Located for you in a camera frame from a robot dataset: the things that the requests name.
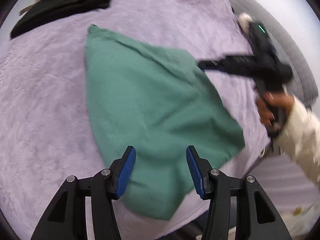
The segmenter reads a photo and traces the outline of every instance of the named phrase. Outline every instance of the gray cushion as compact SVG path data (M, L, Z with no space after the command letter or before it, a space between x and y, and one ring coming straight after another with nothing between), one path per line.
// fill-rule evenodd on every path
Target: gray cushion
M318 87L306 59L291 36L256 0L229 1L235 14L246 12L265 25L279 59L290 64L293 69L294 78L287 85L287 91L299 98L306 107L310 107L318 97Z

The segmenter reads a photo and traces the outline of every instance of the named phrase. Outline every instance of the person's arm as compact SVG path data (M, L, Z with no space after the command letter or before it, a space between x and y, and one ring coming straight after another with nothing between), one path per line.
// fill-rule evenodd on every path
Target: person's arm
M285 93L266 94L265 100L272 106L283 107L287 122L276 144L320 186L320 121L293 96ZM257 100L261 122L270 125L273 119L261 99Z

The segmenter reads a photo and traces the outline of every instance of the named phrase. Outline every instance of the black folded clothing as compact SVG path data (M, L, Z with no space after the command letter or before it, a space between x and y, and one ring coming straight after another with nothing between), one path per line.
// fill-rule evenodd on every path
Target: black folded clothing
M93 9L109 7L111 0L40 0L13 27L14 38L46 23L83 13Z

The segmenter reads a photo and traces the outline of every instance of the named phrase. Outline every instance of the lavender fleece blanket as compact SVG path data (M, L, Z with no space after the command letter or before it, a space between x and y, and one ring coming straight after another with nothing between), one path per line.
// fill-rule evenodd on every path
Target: lavender fleece blanket
M11 40L0 58L0 208L21 240L31 238L67 176L90 177L105 167L86 109L84 45L91 24L182 48L197 59L250 52L227 0L112 0L108 9L60 19ZM246 142L222 170L243 176L268 143L253 83L207 75ZM151 240L195 219L208 205L193 191L170 221L134 214L121 200L114 209L122 239ZM87 227L92 239L89 212Z

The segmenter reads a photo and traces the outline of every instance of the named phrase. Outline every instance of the green cloth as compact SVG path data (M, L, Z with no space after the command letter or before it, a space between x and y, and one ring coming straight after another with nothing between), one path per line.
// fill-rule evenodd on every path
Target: green cloth
M243 132L196 60L89 27L87 107L107 167L128 145L136 163L122 197L133 212L169 220L194 189L186 149L221 167L244 147Z

